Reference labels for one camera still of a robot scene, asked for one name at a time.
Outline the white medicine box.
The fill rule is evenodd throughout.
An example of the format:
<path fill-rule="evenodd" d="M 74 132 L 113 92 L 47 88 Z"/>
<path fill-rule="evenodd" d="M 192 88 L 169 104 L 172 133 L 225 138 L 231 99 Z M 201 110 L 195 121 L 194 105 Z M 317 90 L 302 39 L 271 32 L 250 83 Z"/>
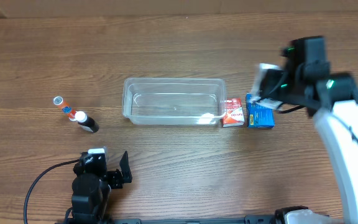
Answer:
<path fill-rule="evenodd" d="M 266 108 L 270 108 L 273 110 L 281 110 L 280 107 L 283 105 L 282 101 L 273 100 L 271 98 L 262 99 L 262 97 L 261 97 L 260 84 L 262 83 L 262 80 L 267 77 L 268 69 L 272 69 L 274 72 L 281 71 L 281 68 L 278 65 L 260 63 L 257 66 L 257 71 L 256 71 L 255 78 L 254 78 L 254 84 L 250 91 L 250 93 L 252 94 L 250 101 L 252 103 L 257 103 L 260 106 L 263 106 Z"/>

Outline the blue medicine box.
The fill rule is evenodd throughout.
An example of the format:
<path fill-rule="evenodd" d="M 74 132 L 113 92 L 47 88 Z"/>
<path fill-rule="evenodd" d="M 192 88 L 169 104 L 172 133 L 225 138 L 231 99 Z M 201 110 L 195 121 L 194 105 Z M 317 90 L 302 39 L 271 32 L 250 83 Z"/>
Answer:
<path fill-rule="evenodd" d="M 252 94 L 246 94 L 247 127 L 267 128 L 275 126 L 273 110 L 251 102 Z"/>

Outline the red medicine box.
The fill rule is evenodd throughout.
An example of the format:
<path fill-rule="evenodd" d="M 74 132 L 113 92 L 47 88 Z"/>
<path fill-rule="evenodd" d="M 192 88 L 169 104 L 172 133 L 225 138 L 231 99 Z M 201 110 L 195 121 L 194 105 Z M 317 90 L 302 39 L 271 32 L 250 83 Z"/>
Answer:
<path fill-rule="evenodd" d="M 240 98 L 231 98 L 225 101 L 225 115 L 222 118 L 224 128 L 242 126 L 245 123 L 242 101 Z"/>

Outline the clear plastic container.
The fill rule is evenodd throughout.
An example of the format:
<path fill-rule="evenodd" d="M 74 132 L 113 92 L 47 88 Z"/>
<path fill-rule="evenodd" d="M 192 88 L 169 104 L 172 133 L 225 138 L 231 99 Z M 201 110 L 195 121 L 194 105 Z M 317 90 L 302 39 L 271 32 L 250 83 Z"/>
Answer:
<path fill-rule="evenodd" d="M 219 78 L 128 78 L 122 115 L 143 125 L 215 125 L 225 114 Z"/>

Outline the orange vitamin tube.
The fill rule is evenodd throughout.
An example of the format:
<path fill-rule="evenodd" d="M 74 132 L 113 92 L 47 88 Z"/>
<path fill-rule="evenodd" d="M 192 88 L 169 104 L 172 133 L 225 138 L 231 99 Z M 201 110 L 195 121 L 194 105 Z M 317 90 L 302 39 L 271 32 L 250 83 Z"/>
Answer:
<path fill-rule="evenodd" d="M 69 117 L 70 121 L 76 121 L 76 111 L 63 99 L 62 96 L 56 96 L 53 99 L 54 105 L 56 105 L 64 114 Z"/>

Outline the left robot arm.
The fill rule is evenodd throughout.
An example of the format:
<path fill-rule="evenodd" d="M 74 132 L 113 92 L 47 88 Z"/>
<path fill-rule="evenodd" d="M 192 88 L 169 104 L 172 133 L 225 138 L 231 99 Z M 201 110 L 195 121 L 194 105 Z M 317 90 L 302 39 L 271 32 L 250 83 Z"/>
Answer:
<path fill-rule="evenodd" d="M 119 162 L 119 169 L 107 170 L 106 148 L 89 149 L 82 152 L 73 171 L 71 218 L 65 223 L 114 223 L 106 213 L 112 190 L 123 188 L 132 182 L 129 155 L 125 152 Z"/>

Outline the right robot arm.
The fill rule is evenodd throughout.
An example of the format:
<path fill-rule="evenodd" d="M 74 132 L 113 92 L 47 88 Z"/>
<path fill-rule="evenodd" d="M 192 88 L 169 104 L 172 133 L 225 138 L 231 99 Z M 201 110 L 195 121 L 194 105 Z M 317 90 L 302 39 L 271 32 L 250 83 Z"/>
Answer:
<path fill-rule="evenodd" d="M 305 109 L 327 152 L 341 195 L 342 219 L 288 207 L 275 223 L 358 223 L 358 85 L 349 72 L 333 73 L 324 37 L 290 41 L 284 66 L 261 63 L 252 101 L 280 114 Z"/>

